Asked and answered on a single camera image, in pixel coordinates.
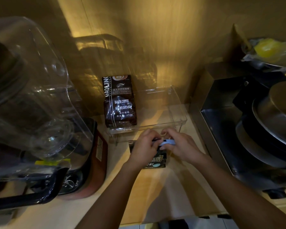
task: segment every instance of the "black coffee bag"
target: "black coffee bag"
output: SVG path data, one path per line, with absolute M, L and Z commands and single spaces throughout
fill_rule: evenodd
M 137 124 L 136 107 L 130 75 L 103 77 L 105 124 L 129 127 Z
M 132 152 L 132 149 L 134 147 L 135 142 L 136 142 L 135 140 L 128 141 L 130 153 Z M 160 150 L 160 147 L 161 146 L 158 146 L 156 155 L 148 164 L 146 164 L 144 169 L 165 168 L 166 157 L 167 157 L 166 156 L 166 150 Z

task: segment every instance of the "sticker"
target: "sticker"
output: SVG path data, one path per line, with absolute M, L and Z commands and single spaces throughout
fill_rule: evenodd
M 69 158 L 63 159 L 63 161 L 67 161 L 71 163 Z M 57 166 L 61 161 L 35 161 L 35 165 L 49 165 L 49 166 Z
M 97 148 L 96 148 L 96 155 L 95 157 L 97 159 L 99 159 L 99 161 L 101 162 L 102 161 L 102 154 L 103 154 L 103 141 L 100 137 L 98 137 L 98 145 L 97 145 Z

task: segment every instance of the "wall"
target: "wall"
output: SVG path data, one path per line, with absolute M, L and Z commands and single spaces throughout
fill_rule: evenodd
M 12 15 L 45 29 L 92 114 L 108 75 L 132 74 L 136 89 L 175 85 L 189 102 L 203 65 L 233 58 L 233 23 L 286 40 L 286 0 L 0 0 L 0 17 Z

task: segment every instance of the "coffee cup logo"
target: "coffee cup logo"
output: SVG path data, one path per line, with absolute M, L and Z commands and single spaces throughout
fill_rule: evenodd
M 118 75 L 118 76 L 113 76 L 112 77 L 114 80 L 119 81 L 119 80 L 124 80 L 127 78 L 127 75 Z

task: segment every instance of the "black handle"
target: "black handle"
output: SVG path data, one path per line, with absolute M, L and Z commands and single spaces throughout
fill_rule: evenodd
M 0 198 L 0 210 L 44 204 L 52 201 L 58 195 L 68 170 L 68 168 L 63 168 L 54 173 L 47 187 L 41 192 Z

